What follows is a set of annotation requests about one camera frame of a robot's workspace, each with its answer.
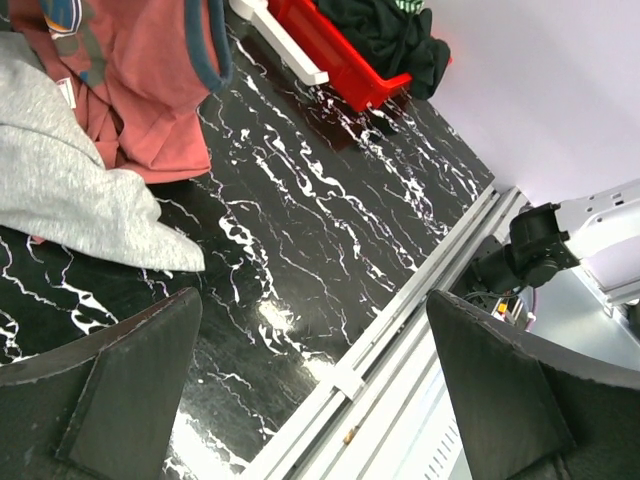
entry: blue trim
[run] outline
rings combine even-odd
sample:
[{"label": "blue trim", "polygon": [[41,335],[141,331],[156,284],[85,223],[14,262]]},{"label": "blue trim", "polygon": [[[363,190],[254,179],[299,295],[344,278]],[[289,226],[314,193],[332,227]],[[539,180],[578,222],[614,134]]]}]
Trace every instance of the blue trim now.
[{"label": "blue trim", "polygon": [[227,28],[224,23],[223,0],[207,0],[209,2],[209,24],[213,39],[213,47],[218,57],[220,74],[216,72],[207,54],[205,36],[202,31],[202,0],[185,0],[185,34],[191,65],[198,78],[211,93],[218,92],[231,81],[233,64],[231,50],[227,40]]}]

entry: green striped fabric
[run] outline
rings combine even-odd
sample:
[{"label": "green striped fabric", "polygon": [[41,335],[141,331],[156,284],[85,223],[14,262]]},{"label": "green striped fabric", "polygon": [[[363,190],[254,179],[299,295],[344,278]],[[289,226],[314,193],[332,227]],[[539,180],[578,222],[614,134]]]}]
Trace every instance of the green striped fabric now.
[{"label": "green striped fabric", "polygon": [[401,10],[409,13],[418,13],[422,9],[424,0],[396,0]]}]

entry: black marble surface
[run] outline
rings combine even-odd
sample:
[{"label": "black marble surface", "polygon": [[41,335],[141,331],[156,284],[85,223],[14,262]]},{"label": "black marble surface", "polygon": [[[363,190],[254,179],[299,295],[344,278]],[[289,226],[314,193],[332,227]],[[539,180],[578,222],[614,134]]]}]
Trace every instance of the black marble surface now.
[{"label": "black marble surface", "polygon": [[0,228],[0,364],[199,289],[171,479],[240,473],[492,179],[429,103],[356,115],[227,17],[235,78],[199,111],[212,173],[153,189],[207,272],[127,268]]}]

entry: clothing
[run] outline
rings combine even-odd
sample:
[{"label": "clothing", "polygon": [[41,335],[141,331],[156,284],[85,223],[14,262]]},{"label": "clothing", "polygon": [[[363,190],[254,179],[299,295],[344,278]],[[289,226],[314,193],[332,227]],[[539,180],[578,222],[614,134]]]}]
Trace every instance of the clothing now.
[{"label": "clothing", "polygon": [[418,13],[424,5],[424,0],[396,0],[396,4],[400,10],[409,13]]},{"label": "clothing", "polygon": [[231,76],[222,2],[10,0],[9,17],[48,75],[69,79],[107,169],[162,183],[211,167],[195,109]]},{"label": "clothing", "polygon": [[0,225],[134,267],[204,270],[142,177],[105,170],[21,34],[0,33],[0,58]]},{"label": "clothing", "polygon": [[409,73],[415,98],[433,96],[451,52],[445,42],[431,37],[431,10],[412,15],[395,0],[314,1],[382,78]]}]

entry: clothing tag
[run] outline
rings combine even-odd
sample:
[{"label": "clothing tag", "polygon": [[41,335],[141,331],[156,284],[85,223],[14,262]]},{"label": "clothing tag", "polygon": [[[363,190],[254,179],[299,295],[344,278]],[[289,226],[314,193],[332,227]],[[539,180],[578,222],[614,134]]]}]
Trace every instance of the clothing tag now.
[{"label": "clothing tag", "polygon": [[63,78],[56,82],[58,88],[62,92],[62,96],[67,101],[69,106],[73,109],[76,108],[76,96],[73,93],[73,85],[71,85],[71,79],[69,77]]}]

